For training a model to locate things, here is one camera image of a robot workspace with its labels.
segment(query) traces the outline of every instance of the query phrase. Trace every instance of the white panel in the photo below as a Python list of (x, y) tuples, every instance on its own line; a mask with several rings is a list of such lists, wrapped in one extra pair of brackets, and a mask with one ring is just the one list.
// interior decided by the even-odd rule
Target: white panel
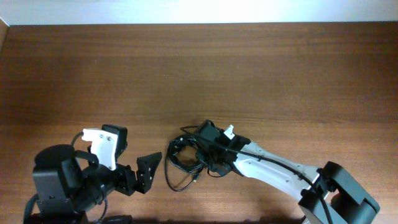
[(0, 0), (9, 25), (396, 21), (397, 0)]

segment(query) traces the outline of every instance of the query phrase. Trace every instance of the cable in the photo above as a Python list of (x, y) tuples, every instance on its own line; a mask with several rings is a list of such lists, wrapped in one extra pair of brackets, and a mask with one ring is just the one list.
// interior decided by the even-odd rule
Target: cable
[(76, 140), (77, 140), (80, 136), (83, 136), (83, 135), (84, 135), (83, 132), (77, 133), (77, 135), (75, 135), (75, 137), (72, 139), (72, 142), (70, 143), (70, 145), (71, 145), (71, 146), (74, 146)]
[(105, 214), (106, 214), (106, 211), (108, 209), (108, 199), (105, 197), (104, 201), (105, 201), (104, 212), (102, 213), (101, 218), (99, 218), (99, 219), (97, 219), (97, 220), (95, 220), (93, 222), (94, 224), (101, 223), (104, 220), (104, 218), (105, 218)]
[(35, 202), (38, 199), (39, 199), (39, 196), (37, 194), (35, 194), (26, 203), (25, 212), (24, 212), (24, 223), (27, 223), (29, 221), (29, 218), (32, 215), (33, 207), (35, 206)]
[(308, 183), (308, 184), (311, 186), (311, 188), (313, 189), (313, 191), (314, 191), (314, 192), (316, 193), (316, 195), (319, 197), (319, 199), (320, 199), (320, 201), (321, 201), (321, 204), (322, 204), (322, 207), (323, 207), (323, 209), (324, 209), (324, 211), (325, 211), (325, 215), (326, 215), (326, 218), (327, 218), (327, 220), (328, 220), (328, 223), (329, 223), (329, 224), (333, 224), (333, 221), (331, 220), (331, 216), (330, 216), (329, 209), (328, 209), (328, 207), (327, 207), (327, 204), (326, 204), (326, 202), (325, 202), (325, 199), (322, 197), (322, 194), (321, 194), (321, 193), (319, 192), (319, 190), (315, 187), (315, 185), (311, 182), (311, 180), (309, 180), (306, 176), (304, 176), (304, 174), (302, 174), (300, 171), (297, 171), (297, 170), (295, 170), (295, 169), (293, 169), (293, 168), (291, 168), (291, 167), (289, 167), (289, 166), (287, 166), (287, 165), (285, 165), (285, 164), (283, 164), (283, 163), (281, 163), (281, 162), (279, 162), (279, 161), (276, 161), (276, 160), (273, 160), (273, 159), (270, 159), (270, 158), (266, 158), (266, 157), (264, 157), (264, 156), (255, 155), (255, 154), (251, 154), (251, 153), (248, 153), (248, 152), (242, 152), (242, 151), (236, 151), (236, 150), (234, 150), (234, 149), (230, 149), (230, 148), (225, 147), (225, 146), (223, 146), (223, 145), (221, 145), (221, 144), (218, 144), (217, 142), (211, 141), (211, 140), (209, 140), (209, 139), (207, 139), (207, 138), (204, 138), (204, 137), (202, 137), (202, 136), (200, 136), (200, 135), (197, 135), (197, 134), (195, 134), (195, 133), (191, 133), (191, 132), (189, 132), (189, 131), (186, 130), (186, 129), (188, 129), (188, 128), (197, 128), (197, 127), (198, 127), (198, 126), (185, 126), (185, 127), (181, 127), (180, 130), (183, 131), (183, 132), (185, 132), (186, 134), (189, 134), (189, 135), (191, 135), (191, 136), (194, 136), (194, 137), (196, 137), (196, 138), (198, 138), (198, 139), (202, 139), (202, 140), (204, 140), (204, 141), (206, 141), (206, 142), (208, 142), (208, 143), (211, 143), (211, 144), (213, 144), (213, 145), (215, 145), (215, 146), (217, 146), (217, 147), (220, 147), (220, 148), (222, 148), (222, 149), (225, 149), (225, 150), (227, 150), (227, 151), (234, 152), (234, 153), (244, 154), (244, 155), (246, 155), (246, 156), (251, 156), (251, 157), (254, 157), (254, 158), (259, 159), (259, 160), (264, 160), (264, 161), (267, 161), (267, 162), (271, 162), (271, 163), (277, 164), (278, 166), (281, 166), (281, 167), (283, 167), (283, 168), (285, 168), (285, 169), (291, 171), (293, 174), (297, 175), (299, 178), (301, 178), (301, 179), (303, 179), (304, 181), (306, 181), (306, 183)]
[[(199, 178), (199, 174), (202, 172), (203, 168), (205, 167), (204, 163), (202, 163), (200, 161), (196, 161), (196, 163), (189, 166), (189, 165), (184, 164), (177, 158), (176, 155), (184, 147), (187, 147), (187, 146), (194, 148), (196, 151), (200, 150), (199, 145), (196, 143), (196, 140), (191, 138), (187, 134), (183, 134), (183, 135), (178, 136), (175, 139), (171, 140), (169, 142), (169, 146), (167, 148), (166, 158), (164, 160), (164, 174), (165, 174), (165, 179), (166, 179), (167, 185), (174, 192), (181, 192), (181, 191), (187, 189), (189, 186), (191, 186), (194, 182), (196, 182), (197, 179)], [(167, 174), (167, 162), (168, 161), (170, 161), (170, 163), (173, 164), (173, 166), (179, 168), (181, 171), (193, 176), (192, 180), (185, 187), (183, 187), (181, 189), (175, 189), (170, 184), (169, 176)]]

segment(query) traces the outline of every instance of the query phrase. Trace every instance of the wooden table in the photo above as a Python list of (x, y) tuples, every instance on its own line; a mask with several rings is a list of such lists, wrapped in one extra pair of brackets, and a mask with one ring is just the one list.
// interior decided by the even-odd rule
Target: wooden table
[[(165, 152), (180, 126), (204, 119), (293, 161), (341, 164), (379, 202), (375, 223), (398, 222), (395, 22), (13, 26), (0, 72), (1, 223), (21, 222), (35, 193), (34, 156), (47, 146), (119, 124), (129, 130), (119, 162), (135, 170), (136, 157)], [(183, 177), (169, 172), (173, 183)], [(120, 214), (274, 223), (303, 215), (289, 196), (236, 174), (203, 174), (175, 193), (162, 166), (147, 194), (109, 196), (108, 215)]]

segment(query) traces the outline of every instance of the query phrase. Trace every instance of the white plastic part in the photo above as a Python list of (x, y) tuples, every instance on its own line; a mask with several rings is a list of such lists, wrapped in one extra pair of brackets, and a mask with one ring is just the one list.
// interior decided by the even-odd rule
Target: white plastic part
[(91, 153), (96, 154), (99, 163), (110, 170), (116, 169), (116, 143), (118, 135), (98, 128), (83, 129), (84, 141), (91, 141)]
[(227, 136), (229, 140), (232, 140), (232, 138), (235, 137), (233, 131), (234, 131), (234, 126), (232, 124), (224, 131), (225, 136)]
[[(241, 151), (248, 152), (255, 155), (262, 155), (264, 157), (279, 161), (293, 169), (296, 169), (303, 173), (312, 183), (314, 183), (318, 177), (317, 172), (318, 167), (316, 166), (306, 166), (302, 164), (297, 164), (290, 160), (279, 157), (272, 154), (254, 142), (245, 145)], [(252, 177), (261, 180), (285, 193), (292, 196), (296, 201), (300, 201), (302, 198), (301, 191), (303, 189), (309, 189), (311, 186), (306, 183), (306, 181), (299, 179), (297, 175), (277, 164), (259, 161), (251, 156), (246, 156), (244, 154), (238, 154), (234, 165), (246, 177)]]

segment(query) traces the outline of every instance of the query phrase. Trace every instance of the white backdrop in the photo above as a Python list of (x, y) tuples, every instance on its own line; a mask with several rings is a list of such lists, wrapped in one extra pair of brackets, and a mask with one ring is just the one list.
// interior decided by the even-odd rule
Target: white backdrop
[(398, 0), (0, 0), (9, 25), (396, 21)]

